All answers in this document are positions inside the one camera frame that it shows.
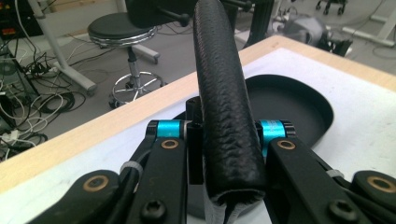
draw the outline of padded bar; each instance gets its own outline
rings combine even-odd
[[[193,27],[208,197],[215,206],[254,203],[264,194],[264,161],[233,31],[221,2],[200,0]],[[229,212],[224,223],[232,216]]]

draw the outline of black leather padding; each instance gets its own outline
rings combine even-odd
[[[103,39],[123,39],[147,33],[150,28],[135,27],[126,12],[108,14],[88,26],[89,36]]]
[[[204,115],[207,195],[214,205],[254,203],[264,195],[264,160],[221,2],[198,1],[194,46]]]

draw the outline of brass washer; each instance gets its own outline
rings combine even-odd
[[[375,183],[376,180],[385,182],[386,184],[388,184],[388,188],[384,188],[382,186],[379,186],[378,184]],[[371,175],[369,177],[367,177],[367,182],[375,189],[384,191],[386,193],[396,193],[396,185],[390,181],[388,181],[385,178],[379,177],[379,176],[375,176],[375,175]]]
[[[282,145],[282,143],[287,143],[287,144],[289,144],[290,146],[284,146],[284,145]],[[279,147],[282,147],[283,149],[287,149],[287,150],[292,150],[292,149],[295,149],[296,148],[296,145],[294,145],[294,143],[292,143],[291,141],[288,141],[288,140],[280,140],[280,141],[277,141],[277,143],[276,143]]]
[[[173,139],[171,139],[171,140],[165,140],[165,141],[163,141],[163,142],[161,143],[161,147],[163,147],[163,148],[165,148],[165,149],[174,149],[174,148],[177,147],[177,146],[178,146],[178,141],[173,140]]]
[[[100,185],[96,186],[96,187],[91,187],[90,183],[94,179],[102,179],[103,182]],[[85,181],[85,183],[83,185],[83,188],[84,188],[84,190],[86,190],[88,192],[96,192],[96,191],[99,191],[99,190],[103,189],[105,186],[107,186],[107,184],[108,184],[107,176],[105,176],[105,175],[95,175],[95,176],[89,178],[87,181]]]

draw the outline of desk leg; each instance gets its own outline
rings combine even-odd
[[[84,88],[88,94],[93,94],[93,91],[96,89],[96,84],[84,77],[81,73],[76,71],[74,68],[70,67],[67,64],[64,55],[59,48],[58,42],[56,41],[53,33],[50,31],[50,28],[46,21],[46,16],[40,9],[36,0],[28,0],[29,5],[32,8],[33,12],[35,13],[35,18],[37,20],[38,25],[40,26],[41,30],[43,31],[44,36],[47,38],[50,47],[52,48],[56,59],[58,60],[57,63],[54,65],[59,68],[60,71],[65,73],[67,76],[72,78],[78,85]]]
[[[381,30],[379,31],[378,35],[370,35],[362,31],[354,30],[349,27],[344,27],[343,31],[352,35],[356,35],[361,38],[365,39],[370,39],[376,43],[393,47],[395,45],[394,41],[388,40],[388,36],[393,30],[393,27],[396,26],[396,8],[393,10],[393,12],[390,14],[388,18],[383,18],[383,17],[378,17],[376,15],[373,15],[370,20],[373,21],[382,21],[385,24],[382,26]]]

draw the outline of stool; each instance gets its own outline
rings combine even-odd
[[[140,72],[138,70],[137,59],[132,49],[132,45],[152,38],[156,32],[155,26],[146,29],[135,27],[130,22],[126,12],[105,15],[93,21],[88,27],[88,35],[91,41],[98,44],[101,48],[128,48],[128,64],[131,74],[119,78],[114,84],[110,94],[110,107],[116,108],[134,101],[137,97],[150,92],[148,87],[155,83],[159,82],[160,87],[165,85],[161,77],[150,72]],[[150,77],[150,81],[143,84],[142,76]]]

